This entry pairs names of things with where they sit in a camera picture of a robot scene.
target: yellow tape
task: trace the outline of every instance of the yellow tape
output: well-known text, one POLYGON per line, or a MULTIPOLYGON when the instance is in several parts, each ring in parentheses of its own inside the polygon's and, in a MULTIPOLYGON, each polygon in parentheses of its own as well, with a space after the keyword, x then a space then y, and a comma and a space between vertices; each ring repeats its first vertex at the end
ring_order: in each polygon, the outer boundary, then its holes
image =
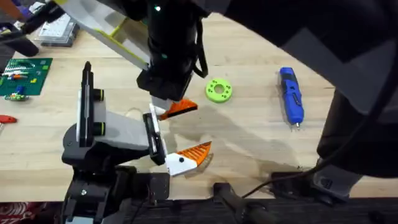
POLYGON ((65 4, 68 0, 54 0, 57 4, 65 4))
POLYGON ((127 49, 125 46, 123 46, 120 42, 118 42, 117 40, 115 40, 113 37, 111 37, 110 35, 106 34, 104 31, 99 30, 99 29, 94 29, 95 31, 99 32, 102 36, 106 37, 107 39, 109 39, 110 41, 112 41, 113 43, 115 43, 118 47, 120 47, 121 49, 129 52, 129 54, 131 54, 134 58, 136 58, 138 61, 142 62, 142 63, 146 63, 143 59, 141 59, 140 57, 138 57, 137 55, 135 55, 134 53, 132 53, 129 49, 127 49))
POLYGON ((112 33, 109 35, 111 37, 114 37, 120 30, 120 28, 122 28, 122 26, 126 23, 126 21, 128 20, 128 18, 125 18, 122 23, 120 23, 113 31, 112 33))

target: red patterned fabric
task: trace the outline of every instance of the red patterned fabric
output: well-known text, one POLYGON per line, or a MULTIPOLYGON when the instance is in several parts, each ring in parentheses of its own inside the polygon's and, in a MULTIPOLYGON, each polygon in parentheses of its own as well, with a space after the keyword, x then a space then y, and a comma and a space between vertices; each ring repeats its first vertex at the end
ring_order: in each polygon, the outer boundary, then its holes
POLYGON ((17 224, 21 220, 33 220, 43 206, 44 203, 41 202, 0 203, 0 224, 17 224))

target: green circuit board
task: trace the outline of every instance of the green circuit board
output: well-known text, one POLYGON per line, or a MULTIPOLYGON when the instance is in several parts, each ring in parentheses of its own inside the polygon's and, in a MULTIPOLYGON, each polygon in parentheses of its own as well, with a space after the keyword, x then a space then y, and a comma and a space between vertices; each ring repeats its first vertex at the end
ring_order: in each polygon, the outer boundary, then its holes
POLYGON ((52 58, 10 59, 0 77, 0 96, 15 93, 17 86, 25 87, 23 95, 40 95, 51 63, 52 58), (27 78, 9 80, 8 77, 13 73, 21 74, 27 78))

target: red object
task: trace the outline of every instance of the red object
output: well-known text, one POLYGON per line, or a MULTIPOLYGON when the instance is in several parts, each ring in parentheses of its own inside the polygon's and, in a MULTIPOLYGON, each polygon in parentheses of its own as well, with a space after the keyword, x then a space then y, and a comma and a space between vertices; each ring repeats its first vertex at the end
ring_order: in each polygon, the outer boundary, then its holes
POLYGON ((16 123, 17 119, 12 116, 0 115, 0 123, 8 124, 8 123, 16 123))
POLYGON ((33 220, 44 205, 41 202, 0 203, 0 223, 18 224, 22 220, 33 220))

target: green 3d-printed gear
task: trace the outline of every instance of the green 3d-printed gear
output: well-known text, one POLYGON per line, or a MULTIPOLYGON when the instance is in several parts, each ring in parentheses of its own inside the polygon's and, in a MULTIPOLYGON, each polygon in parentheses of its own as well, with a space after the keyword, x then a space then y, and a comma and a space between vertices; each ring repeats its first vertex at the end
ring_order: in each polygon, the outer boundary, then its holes
POLYGON ((210 80, 206 86, 206 96, 209 100, 215 103, 224 103, 228 101, 232 96, 232 86, 228 81, 222 78, 215 78, 210 80), (216 92, 216 88, 220 88, 223 91, 221 93, 216 92))

